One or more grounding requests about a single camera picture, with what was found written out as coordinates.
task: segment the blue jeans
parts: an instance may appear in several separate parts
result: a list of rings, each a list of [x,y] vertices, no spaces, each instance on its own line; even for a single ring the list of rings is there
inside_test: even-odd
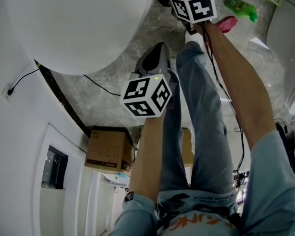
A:
[[[233,164],[223,123],[217,88],[205,70],[206,56],[196,42],[187,42],[177,56],[177,73],[195,132],[195,158],[191,189],[215,194],[231,192]],[[182,162],[179,81],[173,92],[173,108],[164,120],[163,166],[160,191],[189,189]]]

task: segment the tiled floor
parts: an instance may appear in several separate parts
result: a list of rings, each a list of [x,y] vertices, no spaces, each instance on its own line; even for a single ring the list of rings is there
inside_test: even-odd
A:
[[[232,15],[232,12],[224,6],[224,1],[215,0],[218,18],[213,22]],[[266,33],[275,6],[263,0],[244,1],[257,8],[257,23],[254,24],[249,19],[239,19],[236,27],[226,36],[254,66],[261,77],[270,95],[275,117],[285,118],[288,111],[283,99],[283,68],[270,51],[250,42],[250,39],[255,36],[266,42]],[[184,34],[185,30],[182,24],[171,15],[171,10],[155,2],[128,48],[114,63],[90,74],[90,77],[108,90],[119,93],[120,87],[128,80],[130,72],[134,70],[138,58],[157,42],[167,43],[170,48],[171,63],[175,67],[176,55],[184,45]],[[209,62],[206,68],[213,75],[212,65]],[[129,128],[143,124],[142,120],[133,119],[123,110],[118,97],[107,94],[85,77],[62,75],[55,72],[53,74],[85,125],[98,124]],[[225,98],[223,92],[221,90],[219,92],[221,98]],[[237,166],[241,157],[240,135],[234,132],[236,120],[227,102],[223,103],[223,116],[228,128],[233,164]],[[184,100],[182,100],[182,126],[191,128]],[[250,158],[247,153],[242,169],[249,168],[249,163]]]

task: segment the white cube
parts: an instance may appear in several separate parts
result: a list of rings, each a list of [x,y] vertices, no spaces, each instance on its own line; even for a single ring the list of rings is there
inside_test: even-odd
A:
[[[134,118],[160,117],[172,91],[163,74],[126,81],[120,103]]]
[[[171,0],[178,18],[191,24],[217,17],[214,0]]]

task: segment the person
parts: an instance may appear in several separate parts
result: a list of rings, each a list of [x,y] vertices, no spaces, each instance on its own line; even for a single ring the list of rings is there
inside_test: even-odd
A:
[[[203,33],[199,25],[195,28]],[[205,29],[251,151],[242,216],[236,216],[233,165],[218,90],[205,70],[199,43],[189,41],[177,57],[177,74],[195,132],[191,187],[179,146],[177,86],[173,107],[145,122],[129,193],[112,236],[295,235],[295,176],[276,131],[268,93],[224,34],[211,22]],[[179,81],[172,73],[171,82]]]

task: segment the sneaker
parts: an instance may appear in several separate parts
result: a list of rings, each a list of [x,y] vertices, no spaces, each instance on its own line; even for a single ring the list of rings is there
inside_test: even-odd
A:
[[[204,43],[203,43],[203,37],[199,33],[190,35],[189,32],[186,31],[186,34],[185,34],[185,43],[187,43],[189,41],[195,41],[195,42],[197,42],[200,45],[201,48],[204,45]]]

